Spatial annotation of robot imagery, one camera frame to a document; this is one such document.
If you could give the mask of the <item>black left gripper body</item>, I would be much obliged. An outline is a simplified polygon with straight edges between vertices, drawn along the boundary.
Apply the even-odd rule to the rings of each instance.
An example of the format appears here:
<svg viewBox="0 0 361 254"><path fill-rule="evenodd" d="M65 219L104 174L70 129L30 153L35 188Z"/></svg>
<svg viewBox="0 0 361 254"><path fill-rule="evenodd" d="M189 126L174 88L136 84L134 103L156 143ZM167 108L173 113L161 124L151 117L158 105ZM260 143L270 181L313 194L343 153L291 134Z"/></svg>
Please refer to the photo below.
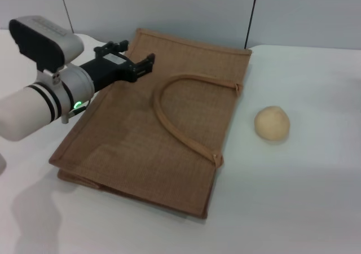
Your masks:
<svg viewBox="0 0 361 254"><path fill-rule="evenodd" d="M136 68L135 63L121 54L128 50L128 45L129 42L124 40L119 43L108 42L103 46L95 47L95 58L80 65L93 81L95 92L117 81L133 83L141 77L141 71ZM109 54L115 55L121 60L125 58L125 60L120 63L110 61L105 58Z"/></svg>

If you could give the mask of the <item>round beige egg yolk pastry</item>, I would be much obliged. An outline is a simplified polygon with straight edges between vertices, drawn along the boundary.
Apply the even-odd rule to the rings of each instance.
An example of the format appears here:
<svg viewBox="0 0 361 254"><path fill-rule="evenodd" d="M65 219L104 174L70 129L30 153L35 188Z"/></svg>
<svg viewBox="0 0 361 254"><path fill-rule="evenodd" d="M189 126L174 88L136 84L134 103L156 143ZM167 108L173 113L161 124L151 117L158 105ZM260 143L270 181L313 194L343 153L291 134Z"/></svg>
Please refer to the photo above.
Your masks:
<svg viewBox="0 0 361 254"><path fill-rule="evenodd" d="M290 120L281 107L268 106L256 114L254 130L267 141L283 141L289 135Z"/></svg>

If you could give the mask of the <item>brown woven handbag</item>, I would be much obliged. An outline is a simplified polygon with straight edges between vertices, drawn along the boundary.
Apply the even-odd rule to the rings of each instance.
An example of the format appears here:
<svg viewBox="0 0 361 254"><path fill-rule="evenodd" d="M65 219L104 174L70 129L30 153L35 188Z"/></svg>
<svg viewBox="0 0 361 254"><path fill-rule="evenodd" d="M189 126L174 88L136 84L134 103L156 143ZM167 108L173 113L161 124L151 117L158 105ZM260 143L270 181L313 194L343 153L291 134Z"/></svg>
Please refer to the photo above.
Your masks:
<svg viewBox="0 0 361 254"><path fill-rule="evenodd" d="M153 71L100 91L49 162L65 181L205 219L252 52L138 29L126 55L150 53Z"/></svg>

